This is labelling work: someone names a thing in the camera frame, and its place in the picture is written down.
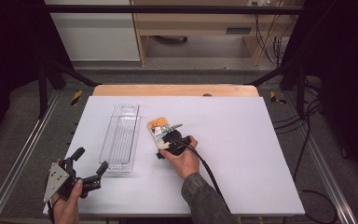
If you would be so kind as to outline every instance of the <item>gray sleeve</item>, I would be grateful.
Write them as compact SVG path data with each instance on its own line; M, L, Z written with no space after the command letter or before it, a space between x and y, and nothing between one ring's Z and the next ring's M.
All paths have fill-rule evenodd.
M193 224L238 224L220 195L200 174L195 173L186 178L182 186L182 196L190 206Z

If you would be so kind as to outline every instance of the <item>clear plastic container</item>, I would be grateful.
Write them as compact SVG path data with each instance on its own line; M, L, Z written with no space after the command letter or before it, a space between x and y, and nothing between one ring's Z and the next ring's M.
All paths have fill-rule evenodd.
M138 105L115 105L100 155L108 174L132 172L140 122Z

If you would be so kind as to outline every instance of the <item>gray floor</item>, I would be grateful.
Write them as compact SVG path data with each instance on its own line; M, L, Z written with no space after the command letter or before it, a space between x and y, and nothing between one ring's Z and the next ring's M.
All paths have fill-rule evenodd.
M274 65L268 64L267 60L263 67L252 67L249 55L245 53L245 50L238 49L245 49L240 38L190 37L185 44L152 39L144 68L126 65L116 67L115 70L102 67L96 71L92 69L93 67L87 66L78 71L90 79L102 83L243 84L255 80L257 77L265 75L269 69L273 69ZM67 80L65 91L61 92L48 124L7 199L0 216L1 223L39 223L42 219L47 219L41 214L44 207L42 202L44 178L50 163L65 156L73 132L76 131L76 123L80 120L87 102L87 96L91 95L93 91L93 88L72 78L65 76L65 79ZM275 91L278 99L285 98L285 95L279 91L277 85L279 80L280 78L276 77L258 87L260 95L265 99L272 121L288 119L293 116L293 111L288 104L283 105L270 101L271 91ZM319 83L316 78L313 81L316 84ZM77 105L70 105L77 90L82 90L83 94ZM307 92L306 100L310 102L313 99L315 96ZM37 115L36 82L12 92L10 109L0 126L0 187L36 124ZM321 149L358 222L358 164L356 161L341 157L340 146L323 114L317 113L312 116L310 127L312 136ZM278 134L278 138L289 169L293 172L299 150L303 144L303 135L299 129L296 129L290 133ZM301 162L296 184L300 189L313 189L327 194L308 150ZM300 194L300 197L307 213L311 216L323 221L331 219L332 209L324 200L310 194ZM93 217L84 217L83 220L88 218L103 221L103 219ZM264 217L264 219L265 223L282 223L281 217ZM258 218L247 217L242 223L258 223ZM313 222L306 217L298 216L289 217L287 223Z

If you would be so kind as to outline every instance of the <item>white tabletop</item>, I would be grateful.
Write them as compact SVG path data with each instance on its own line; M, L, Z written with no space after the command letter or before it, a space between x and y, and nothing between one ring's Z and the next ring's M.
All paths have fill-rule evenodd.
M132 173L103 176L102 187L79 200L81 214L102 217L182 217L190 210L180 191L183 180L157 147L147 122L165 117L193 135L233 215L303 215L295 185L261 97L91 96L67 156L86 149L74 167L79 177L95 175L114 105L138 104L141 126ZM202 176L212 185L205 169Z

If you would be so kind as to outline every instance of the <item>person's left hand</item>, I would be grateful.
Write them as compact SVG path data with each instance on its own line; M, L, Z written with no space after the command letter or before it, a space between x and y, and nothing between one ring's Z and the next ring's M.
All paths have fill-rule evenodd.
M77 200L83 190L83 180L79 179L72 189L69 199L66 201L57 193L51 197L52 202L56 202L53 206L54 222L56 224L77 224L79 223L79 212Z

